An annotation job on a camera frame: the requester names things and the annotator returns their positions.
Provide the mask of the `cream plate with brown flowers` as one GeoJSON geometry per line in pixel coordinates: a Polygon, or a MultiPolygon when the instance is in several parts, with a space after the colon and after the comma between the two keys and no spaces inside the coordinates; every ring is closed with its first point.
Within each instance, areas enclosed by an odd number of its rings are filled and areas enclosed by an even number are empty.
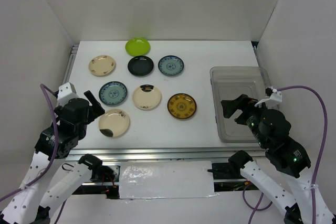
{"type": "Polygon", "coordinates": [[[109,75],[116,67],[116,61],[107,55],[96,56],[88,64],[89,72],[96,77],[109,75]]]}

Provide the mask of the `cream plate black brush mark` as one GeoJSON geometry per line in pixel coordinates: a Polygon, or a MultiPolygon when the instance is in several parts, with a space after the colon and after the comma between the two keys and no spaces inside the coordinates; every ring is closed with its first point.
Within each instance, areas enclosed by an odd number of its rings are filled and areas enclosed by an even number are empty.
{"type": "Polygon", "coordinates": [[[130,117],[122,109],[108,110],[99,119],[99,131],[106,137],[116,138],[123,135],[129,128],[130,117]]]}

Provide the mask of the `small blue floral plate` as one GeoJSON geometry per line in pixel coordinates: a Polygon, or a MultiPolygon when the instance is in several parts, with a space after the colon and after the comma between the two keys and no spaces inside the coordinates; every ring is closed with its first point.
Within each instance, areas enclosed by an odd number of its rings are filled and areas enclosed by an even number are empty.
{"type": "Polygon", "coordinates": [[[168,55],[161,58],[158,62],[159,71],[168,77],[180,75],[184,70],[184,62],[181,58],[168,55]]]}

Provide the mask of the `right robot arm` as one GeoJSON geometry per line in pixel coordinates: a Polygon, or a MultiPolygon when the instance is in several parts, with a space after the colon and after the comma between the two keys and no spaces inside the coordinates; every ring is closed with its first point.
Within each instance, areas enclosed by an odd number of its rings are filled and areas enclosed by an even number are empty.
{"type": "Polygon", "coordinates": [[[229,119],[241,111],[235,122],[246,125],[265,150],[265,156],[282,173],[291,191],[267,176],[245,151],[231,156],[229,173],[244,177],[267,196],[284,216],[285,223],[335,223],[333,214],[313,183],[311,160],[305,148],[289,135],[291,124],[284,114],[245,94],[221,101],[223,116],[229,119]]]}

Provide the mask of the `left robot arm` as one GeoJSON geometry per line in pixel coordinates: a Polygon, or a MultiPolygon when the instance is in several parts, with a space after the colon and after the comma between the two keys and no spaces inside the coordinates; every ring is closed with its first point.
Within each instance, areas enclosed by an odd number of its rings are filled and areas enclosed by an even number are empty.
{"type": "Polygon", "coordinates": [[[105,110],[90,91],[50,107],[52,124],[35,145],[32,162],[20,187],[3,197],[11,201],[1,211],[1,223],[49,223],[55,211],[87,180],[103,177],[102,160],[85,154],[54,187],[50,182],[69,152],[86,136],[87,125],[105,110]]]}

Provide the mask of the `large blue floral plate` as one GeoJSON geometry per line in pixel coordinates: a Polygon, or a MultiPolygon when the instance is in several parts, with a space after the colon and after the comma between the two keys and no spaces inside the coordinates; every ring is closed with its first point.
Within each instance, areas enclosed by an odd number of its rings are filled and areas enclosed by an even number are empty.
{"type": "Polygon", "coordinates": [[[98,93],[100,101],[108,106],[117,106],[127,98],[127,87],[119,81],[104,84],[98,93]]]}

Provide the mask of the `yellow patterned plate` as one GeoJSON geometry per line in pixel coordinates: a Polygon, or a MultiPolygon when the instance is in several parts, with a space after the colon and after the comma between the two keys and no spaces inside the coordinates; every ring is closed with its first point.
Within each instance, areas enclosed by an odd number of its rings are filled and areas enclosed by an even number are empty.
{"type": "Polygon", "coordinates": [[[188,120],[196,114],[197,103],[191,95],[177,93],[169,98],[167,110],[175,119],[188,120]]]}

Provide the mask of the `cream plate black top mark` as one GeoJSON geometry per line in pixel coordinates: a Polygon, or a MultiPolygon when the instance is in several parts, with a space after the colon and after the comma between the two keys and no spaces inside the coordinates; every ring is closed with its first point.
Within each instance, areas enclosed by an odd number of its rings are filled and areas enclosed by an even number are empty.
{"type": "Polygon", "coordinates": [[[132,95],[133,104],[141,110],[153,110],[161,102],[161,91],[153,85],[143,84],[137,87],[132,95]]]}

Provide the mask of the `green plate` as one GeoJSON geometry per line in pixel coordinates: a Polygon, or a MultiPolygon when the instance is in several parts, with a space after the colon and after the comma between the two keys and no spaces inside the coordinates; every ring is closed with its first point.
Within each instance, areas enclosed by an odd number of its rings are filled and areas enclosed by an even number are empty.
{"type": "Polygon", "coordinates": [[[142,56],[147,54],[151,49],[150,43],[145,38],[132,38],[126,45],[125,50],[130,56],[142,56]]]}

